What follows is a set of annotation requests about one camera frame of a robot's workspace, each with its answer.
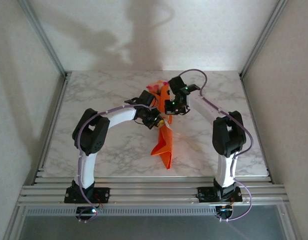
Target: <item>cable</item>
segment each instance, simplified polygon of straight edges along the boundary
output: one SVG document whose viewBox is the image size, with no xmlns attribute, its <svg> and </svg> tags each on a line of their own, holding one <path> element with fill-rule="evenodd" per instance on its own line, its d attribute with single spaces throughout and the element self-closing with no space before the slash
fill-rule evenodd
<svg viewBox="0 0 308 240">
<path fill-rule="evenodd" d="M 87 223 L 91 220 L 93 220 L 95 217 L 97 217 L 98 215 L 98 210 L 97 210 L 97 207 L 86 197 L 84 191 L 83 191 L 83 187 L 82 187 L 82 182 L 81 182 L 81 171 L 82 171 L 82 159 L 83 159 L 83 154 L 84 154 L 84 151 L 82 150 L 82 148 L 80 147 L 80 137 L 82 135 L 82 132 L 84 130 L 84 128 L 93 120 L 95 119 L 96 117 L 100 116 L 100 115 L 106 115 L 106 114 L 109 114 L 109 113 L 112 113 L 112 112 L 115 112 L 117 110 L 121 110 L 121 109 L 124 109 L 124 108 L 133 108 L 133 107 L 144 107 L 144 108 L 147 108 L 147 109 L 155 109 L 158 104 L 159 104 L 159 101 L 158 99 L 157 100 L 157 105 L 156 106 L 147 106 L 147 105 L 144 105 L 144 104 L 132 104 L 132 105 L 123 105 L 123 106 L 117 106 L 117 107 L 114 107 L 110 110 L 107 110 L 107 111 L 103 111 L 103 112 L 99 112 L 97 114 L 95 114 L 94 116 L 92 116 L 91 118 L 89 118 L 83 125 L 82 127 L 80 128 L 79 132 L 78 132 L 78 136 L 77 136 L 77 147 L 78 147 L 78 150 L 79 150 L 79 157 L 78 157 L 78 175 L 77 175 L 77 178 L 78 178 L 78 185 L 79 185 L 79 190 L 80 190 L 80 193 L 82 194 L 83 198 L 91 205 L 91 207 L 93 209 L 95 209 L 95 215 L 93 217 L 91 217 L 90 219 L 88 220 L 85 220 L 84 222 Z M 80 222 L 81 219 L 80 219 L 80 216 L 81 214 L 85 211 L 86 209 L 83 209 L 79 216 L 78 216 L 78 221 Z"/>
<path fill-rule="evenodd" d="M 145 125 L 143 123 L 137 122 L 136 120 L 134 120 L 134 122 L 136 122 L 137 124 L 140 124 L 140 125 Z"/>
<path fill-rule="evenodd" d="M 204 102 L 207 103 L 209 106 L 211 106 L 211 107 L 212 107 L 213 109 L 215 109 L 216 111 L 218 111 L 219 113 L 221 113 L 221 114 L 227 116 L 230 120 L 232 120 L 235 124 L 237 124 L 242 130 L 244 130 L 245 133 L 246 133 L 246 134 L 248 135 L 248 137 L 250 138 L 250 146 L 249 146 L 246 150 L 244 150 L 244 151 L 242 151 L 242 152 L 239 152 L 238 154 L 235 154 L 234 157 L 233 157 L 232 164 L 231 164 L 231 166 L 230 166 L 230 175 L 231 175 L 231 177 L 233 177 L 233 180 L 234 180 L 236 183 L 242 185 L 242 186 L 246 189 L 246 191 L 248 192 L 248 194 L 249 194 L 249 196 L 250 196 L 250 205 L 249 205 L 249 208 L 247 209 L 246 212 L 244 212 L 244 213 L 241 214 L 240 216 L 234 217 L 234 218 L 231 218 L 231 216 L 232 216 L 232 215 L 231 215 L 229 218 L 226 219 L 227 222 L 228 222 L 228 221 L 234 221 L 234 220 L 237 220 L 237 219 L 242 218 L 242 217 L 245 216 L 247 213 L 249 213 L 250 209 L 251 209 L 252 206 L 253 206 L 253 197 L 252 197 L 252 195 L 251 195 L 249 189 L 246 187 L 246 185 L 244 185 L 242 182 L 238 181 L 238 180 L 235 178 L 234 173 L 233 173 L 233 168 L 234 168 L 234 165 L 235 165 L 235 161 L 237 160 L 237 157 L 240 156 L 241 154 L 244 154 L 244 153 L 248 152 L 248 151 L 252 148 L 252 146 L 253 146 L 253 144 L 254 144 L 254 139 L 253 139 L 253 136 L 250 134 L 250 132 L 249 132 L 240 122 L 238 122 L 236 119 L 234 119 L 232 116 L 230 116 L 227 112 L 222 111 L 219 107 L 217 107 L 215 104 L 213 104 L 213 103 L 212 103 L 211 101 L 209 101 L 207 98 L 205 98 L 205 96 L 203 95 L 203 89 L 204 89 L 204 87 L 205 87 L 206 84 L 207 84 L 207 79 L 208 79 L 208 78 L 207 78 L 207 75 L 206 75 L 203 71 L 201 71 L 201 70 L 199 70 L 199 69 L 193 68 L 193 69 L 188 69 L 188 70 L 186 70 L 186 71 L 181 72 L 178 76 L 181 76 L 182 74 L 187 73 L 187 72 L 190 72 L 190 71 L 200 72 L 200 73 L 202 73 L 202 74 L 204 75 L 204 77 L 205 77 L 205 82 L 204 82 L 204 84 L 202 85 L 202 87 L 200 88 L 200 91 L 199 91 L 199 95 L 200 95 L 200 97 L 202 97 L 202 99 L 204 100 Z"/>
<path fill-rule="evenodd" d="M 156 96 L 154 95 L 154 97 L 155 97 L 155 101 L 154 101 L 154 103 L 153 103 L 153 106 L 156 104 L 156 101 L 158 101 L 158 99 L 156 98 Z"/>
<path fill-rule="evenodd" d="M 98 197 L 98 195 L 97 194 L 95 194 L 94 195 L 94 197 L 98 200 L 98 203 L 99 203 L 99 205 L 98 205 L 98 209 L 100 208 L 100 206 L 102 206 L 102 210 L 104 209 L 104 205 L 101 203 L 101 201 L 100 201 L 100 199 L 99 199 L 99 197 Z"/>
</svg>

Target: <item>white wall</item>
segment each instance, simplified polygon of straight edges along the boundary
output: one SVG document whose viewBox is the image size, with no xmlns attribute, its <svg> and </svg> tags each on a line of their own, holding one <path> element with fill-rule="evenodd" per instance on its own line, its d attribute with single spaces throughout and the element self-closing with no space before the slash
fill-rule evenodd
<svg viewBox="0 0 308 240">
<path fill-rule="evenodd" d="M 59 74 L 17 1 L 0 0 L 0 239 L 38 161 L 59 87 Z"/>
<path fill-rule="evenodd" d="M 277 0 L 30 0 L 67 71 L 240 71 Z"/>
<path fill-rule="evenodd" d="M 269 169 L 308 240 L 308 0 L 289 0 L 245 84 Z"/>
</svg>

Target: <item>glass panel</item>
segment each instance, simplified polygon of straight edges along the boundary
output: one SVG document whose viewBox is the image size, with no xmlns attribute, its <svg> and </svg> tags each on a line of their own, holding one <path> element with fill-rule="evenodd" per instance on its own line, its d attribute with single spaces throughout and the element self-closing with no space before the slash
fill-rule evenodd
<svg viewBox="0 0 308 240">
<path fill-rule="evenodd" d="M 235 206 L 235 215 L 246 206 Z M 222 222 L 214 216 L 102 216 L 78 223 L 71 216 L 27 216 L 22 240 L 285 240 L 277 206 L 254 206 L 245 217 Z"/>
</svg>

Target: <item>tabletop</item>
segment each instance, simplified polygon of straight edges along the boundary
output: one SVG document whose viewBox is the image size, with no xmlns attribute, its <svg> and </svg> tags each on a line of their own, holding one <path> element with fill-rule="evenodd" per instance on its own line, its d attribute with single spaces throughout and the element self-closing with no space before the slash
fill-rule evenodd
<svg viewBox="0 0 308 240">
<path fill-rule="evenodd" d="M 52 136 L 43 177 L 77 175 L 79 151 L 71 138 L 84 111 L 102 112 L 138 97 L 146 86 L 158 80 L 168 81 L 181 71 L 74 71 L 69 79 L 56 127 Z M 254 138 L 254 146 L 237 162 L 237 176 L 268 176 L 265 161 L 245 94 L 236 71 L 206 71 L 205 96 L 224 110 L 238 110 L 244 126 Z M 186 84 L 201 86 L 199 72 L 182 75 Z M 158 141 L 158 129 L 149 130 L 134 121 L 112 127 L 97 155 L 95 177 L 212 177 L 218 165 L 218 154 L 212 145 L 212 126 L 195 110 L 174 116 L 173 159 L 166 169 L 159 156 L 150 153 Z M 249 146 L 247 137 L 245 148 Z"/>
</svg>

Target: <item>orange fabric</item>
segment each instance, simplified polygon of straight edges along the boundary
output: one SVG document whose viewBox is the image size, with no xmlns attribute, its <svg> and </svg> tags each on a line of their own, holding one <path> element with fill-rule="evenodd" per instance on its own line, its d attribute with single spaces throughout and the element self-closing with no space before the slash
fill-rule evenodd
<svg viewBox="0 0 308 240">
<path fill-rule="evenodd" d="M 170 169 L 173 158 L 173 131 L 166 125 L 159 129 L 158 144 L 154 147 L 151 156 L 159 155 L 166 169 Z"/>
<path fill-rule="evenodd" d="M 157 109 L 161 112 L 165 112 L 165 100 L 170 100 L 170 96 L 168 94 L 169 86 L 165 85 L 161 87 L 160 95 L 150 92 L 151 94 L 155 95 L 155 97 L 159 101 L 159 105 L 157 106 Z M 166 121 L 171 124 L 172 123 L 172 116 L 166 116 L 164 118 Z M 162 159 L 166 169 L 170 169 L 172 158 L 173 158 L 173 131 L 167 127 L 166 125 L 163 125 L 159 128 L 159 134 L 158 134 L 158 144 L 154 147 L 153 151 L 151 152 L 151 156 L 157 156 L 159 155 Z"/>
</svg>

